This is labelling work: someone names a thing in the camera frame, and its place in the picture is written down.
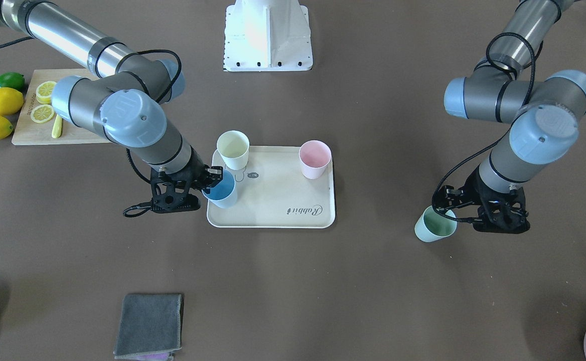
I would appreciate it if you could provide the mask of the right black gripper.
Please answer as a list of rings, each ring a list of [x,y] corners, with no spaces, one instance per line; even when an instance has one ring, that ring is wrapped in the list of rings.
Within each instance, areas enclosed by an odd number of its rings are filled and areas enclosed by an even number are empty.
[[[158,214],[181,211],[195,211],[200,208],[200,201],[189,191],[199,190],[209,195],[216,185],[211,180],[223,179],[223,167],[208,167],[192,152],[186,166],[176,173],[151,171],[151,188],[153,192],[151,211]]]

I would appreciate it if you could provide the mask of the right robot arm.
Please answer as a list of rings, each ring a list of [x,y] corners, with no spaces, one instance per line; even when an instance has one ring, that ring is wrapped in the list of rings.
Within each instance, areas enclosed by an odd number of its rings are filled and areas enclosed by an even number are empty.
[[[59,80],[52,107],[62,119],[125,147],[151,167],[152,199],[124,216],[198,210],[191,191],[208,194],[222,181],[222,167],[204,164],[162,109],[185,89],[176,53],[169,51],[169,60],[147,59],[146,51],[133,51],[46,1],[0,1],[1,26],[48,44],[96,76]]]

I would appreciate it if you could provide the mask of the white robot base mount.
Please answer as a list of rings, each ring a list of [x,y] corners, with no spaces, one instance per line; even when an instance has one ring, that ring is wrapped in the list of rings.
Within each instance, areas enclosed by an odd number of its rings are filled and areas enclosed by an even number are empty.
[[[313,67],[309,10],[298,1],[236,1],[226,8],[223,69],[308,71]]]

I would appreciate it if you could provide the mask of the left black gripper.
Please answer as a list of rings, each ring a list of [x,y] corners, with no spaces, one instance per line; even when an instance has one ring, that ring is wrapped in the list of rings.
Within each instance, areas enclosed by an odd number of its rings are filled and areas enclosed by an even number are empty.
[[[519,235],[529,231],[525,193],[522,188],[506,194],[489,188],[481,179],[478,169],[467,178],[461,189],[440,187],[432,196],[433,201],[463,201],[463,207],[478,206],[477,217],[456,217],[451,209],[434,207],[435,214],[455,222],[472,222],[476,231]]]

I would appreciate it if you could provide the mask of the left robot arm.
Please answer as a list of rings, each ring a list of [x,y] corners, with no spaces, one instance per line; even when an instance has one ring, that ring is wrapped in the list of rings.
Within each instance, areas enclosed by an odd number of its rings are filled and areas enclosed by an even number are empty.
[[[529,231],[525,183],[566,154],[586,114],[586,74],[566,69],[535,80],[548,30],[571,1],[521,1],[503,32],[487,45],[471,76],[453,79],[444,95],[452,116],[509,125],[485,149],[488,157],[460,188],[440,182],[435,214],[479,232]]]

